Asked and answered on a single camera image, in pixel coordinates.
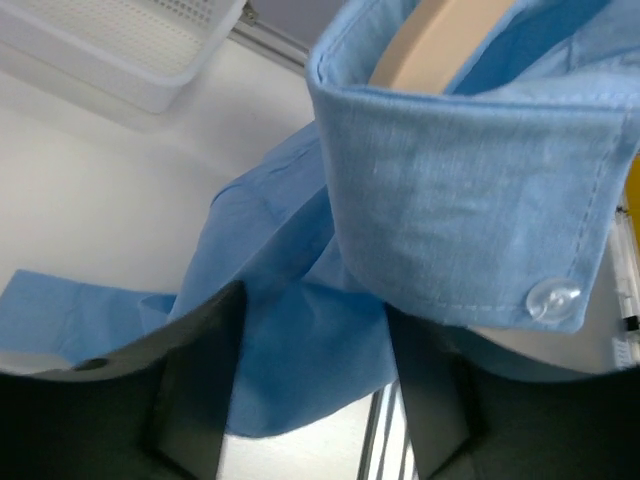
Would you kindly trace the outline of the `beige wooden clothes hanger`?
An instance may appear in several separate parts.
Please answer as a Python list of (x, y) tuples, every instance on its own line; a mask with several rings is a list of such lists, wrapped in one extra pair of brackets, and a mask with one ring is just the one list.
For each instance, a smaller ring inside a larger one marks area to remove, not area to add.
[(442, 93), (513, 4), (420, 2), (381, 55), (369, 83), (404, 92)]

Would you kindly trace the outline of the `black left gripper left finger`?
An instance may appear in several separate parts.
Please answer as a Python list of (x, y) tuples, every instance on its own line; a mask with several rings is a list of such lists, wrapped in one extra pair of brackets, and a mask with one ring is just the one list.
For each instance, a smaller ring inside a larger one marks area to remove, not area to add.
[(234, 281), (182, 318), (69, 370), (1, 377), (5, 479), (212, 479), (247, 295)]

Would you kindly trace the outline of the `blue button-up shirt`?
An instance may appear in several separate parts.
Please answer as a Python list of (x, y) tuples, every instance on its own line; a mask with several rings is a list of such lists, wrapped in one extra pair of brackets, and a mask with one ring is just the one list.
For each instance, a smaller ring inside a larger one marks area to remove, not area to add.
[(639, 149), (639, 5), (519, 1), (441, 95), (369, 80), (412, 1), (352, 1), (308, 63), (315, 121), (213, 199), (177, 294), (20, 270), (1, 348), (78, 364), (247, 287), (228, 430), (279, 435), (396, 376), (384, 307), (572, 333)]

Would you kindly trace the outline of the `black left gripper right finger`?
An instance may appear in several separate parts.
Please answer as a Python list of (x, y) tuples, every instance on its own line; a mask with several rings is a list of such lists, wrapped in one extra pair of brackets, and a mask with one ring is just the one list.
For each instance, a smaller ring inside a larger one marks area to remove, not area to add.
[(580, 375), (385, 312), (419, 478), (638, 478), (638, 368)]

